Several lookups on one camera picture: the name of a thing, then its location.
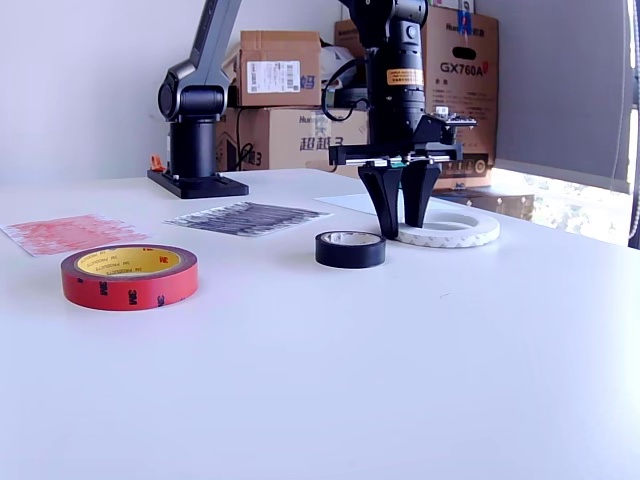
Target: white tape roll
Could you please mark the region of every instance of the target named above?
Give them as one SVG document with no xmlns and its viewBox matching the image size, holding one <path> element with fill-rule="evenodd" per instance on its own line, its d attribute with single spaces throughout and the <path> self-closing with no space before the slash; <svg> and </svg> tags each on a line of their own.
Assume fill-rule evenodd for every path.
<svg viewBox="0 0 640 480">
<path fill-rule="evenodd" d="M 400 226 L 399 242 L 418 247 L 480 247 L 500 237 L 500 223 L 488 215 L 455 213 L 448 210 L 427 212 L 423 228 Z"/>
</svg>

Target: black tape roll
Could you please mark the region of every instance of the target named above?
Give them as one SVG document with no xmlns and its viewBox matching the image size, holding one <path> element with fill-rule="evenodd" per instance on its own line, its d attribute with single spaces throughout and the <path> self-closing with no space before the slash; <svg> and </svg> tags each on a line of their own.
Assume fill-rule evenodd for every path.
<svg viewBox="0 0 640 480">
<path fill-rule="evenodd" d="M 334 268 L 371 268 L 386 259 L 387 241 L 364 232 L 327 232 L 316 237 L 316 261 Z"/>
</svg>

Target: tape roll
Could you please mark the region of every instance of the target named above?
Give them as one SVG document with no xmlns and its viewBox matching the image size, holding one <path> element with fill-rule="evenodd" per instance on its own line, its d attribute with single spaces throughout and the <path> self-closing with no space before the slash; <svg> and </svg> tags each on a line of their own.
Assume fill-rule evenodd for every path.
<svg viewBox="0 0 640 480">
<path fill-rule="evenodd" d="M 128 311 L 180 302 L 198 289 L 198 259 L 186 250 L 122 245 L 77 253 L 62 262 L 65 297 L 83 307 Z"/>
<path fill-rule="evenodd" d="M 387 241 L 364 232 L 327 232 L 316 237 L 316 261 L 327 267 L 362 269 L 382 265 Z"/>
<path fill-rule="evenodd" d="M 428 212 L 423 228 L 400 226 L 397 240 L 431 248 L 480 247 L 500 237 L 500 223 L 477 213 Z"/>
</svg>

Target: small orange object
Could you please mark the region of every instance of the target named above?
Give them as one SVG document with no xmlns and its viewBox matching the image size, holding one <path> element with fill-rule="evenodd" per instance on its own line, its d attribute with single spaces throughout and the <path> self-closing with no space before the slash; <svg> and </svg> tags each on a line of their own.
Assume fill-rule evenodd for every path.
<svg viewBox="0 0 640 480">
<path fill-rule="evenodd" d="M 159 173 L 164 173 L 167 171 L 167 167 L 162 165 L 162 159 L 160 158 L 160 155 L 151 155 L 151 170 Z"/>
</svg>

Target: red tape roll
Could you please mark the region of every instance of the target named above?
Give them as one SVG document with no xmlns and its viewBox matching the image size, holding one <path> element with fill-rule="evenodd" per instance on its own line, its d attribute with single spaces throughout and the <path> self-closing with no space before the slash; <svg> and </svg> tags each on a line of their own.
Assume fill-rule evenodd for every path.
<svg viewBox="0 0 640 480">
<path fill-rule="evenodd" d="M 198 259 L 186 250 L 122 245 L 77 253 L 62 262 L 64 295 L 97 310 L 146 310 L 177 303 L 198 289 Z"/>
</svg>

